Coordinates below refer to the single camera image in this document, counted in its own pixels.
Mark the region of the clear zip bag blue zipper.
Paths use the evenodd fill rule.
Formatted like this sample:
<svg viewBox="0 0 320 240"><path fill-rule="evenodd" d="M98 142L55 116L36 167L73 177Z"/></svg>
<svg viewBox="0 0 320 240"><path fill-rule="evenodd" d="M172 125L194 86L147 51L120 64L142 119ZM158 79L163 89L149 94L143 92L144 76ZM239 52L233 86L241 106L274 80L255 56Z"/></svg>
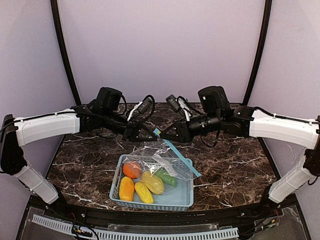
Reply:
<svg viewBox="0 0 320 240"><path fill-rule="evenodd" d="M165 195L201 176L193 166L193 162L184 157L171 141L160 138L161 131L158 128L153 132L158 136L157 141L145 142L143 146L124 158L123 164L127 162L140 164L141 174L136 178L139 182L142 182L143 172L150 171L154 175L157 170L164 168L177 180L176 187L164 183L164 192L160 195Z"/></svg>

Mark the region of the green toy bitter gourd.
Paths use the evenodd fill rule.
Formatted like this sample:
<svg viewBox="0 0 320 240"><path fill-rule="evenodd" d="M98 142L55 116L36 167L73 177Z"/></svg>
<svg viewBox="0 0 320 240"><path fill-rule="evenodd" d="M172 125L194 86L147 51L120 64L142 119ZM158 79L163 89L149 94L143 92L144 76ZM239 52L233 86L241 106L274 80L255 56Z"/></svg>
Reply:
<svg viewBox="0 0 320 240"><path fill-rule="evenodd" d="M164 168L160 168L154 174L159 177L163 181L163 183L172 187L177 186L177 179L174 176L170 176Z"/></svg>

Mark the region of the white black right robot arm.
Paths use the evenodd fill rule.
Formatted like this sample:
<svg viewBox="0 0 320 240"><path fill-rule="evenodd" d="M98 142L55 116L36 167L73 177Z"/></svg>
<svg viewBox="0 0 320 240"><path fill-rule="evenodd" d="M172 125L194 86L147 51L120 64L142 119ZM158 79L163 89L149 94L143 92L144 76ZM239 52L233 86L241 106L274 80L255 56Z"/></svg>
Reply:
<svg viewBox="0 0 320 240"><path fill-rule="evenodd" d="M295 165L266 189L266 202L281 203L288 195L320 175L320 121L270 113L260 107L220 107L210 113L181 119L160 133L162 139L189 143L196 136L223 132L241 138L261 138L280 146L305 150Z"/></svg>

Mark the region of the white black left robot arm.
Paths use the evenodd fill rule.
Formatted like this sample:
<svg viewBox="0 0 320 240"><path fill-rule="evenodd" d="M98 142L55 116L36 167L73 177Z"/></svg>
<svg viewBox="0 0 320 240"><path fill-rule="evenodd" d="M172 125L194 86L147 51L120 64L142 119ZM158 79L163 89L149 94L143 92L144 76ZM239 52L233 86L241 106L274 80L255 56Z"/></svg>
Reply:
<svg viewBox="0 0 320 240"><path fill-rule="evenodd" d="M33 194L51 205L59 200L57 188L44 176L53 147L64 135L106 129L133 143L153 142L157 136L144 121L127 121L116 113L102 115L87 106L75 106L30 117L6 115L0 125L0 171L18 179Z"/></svg>

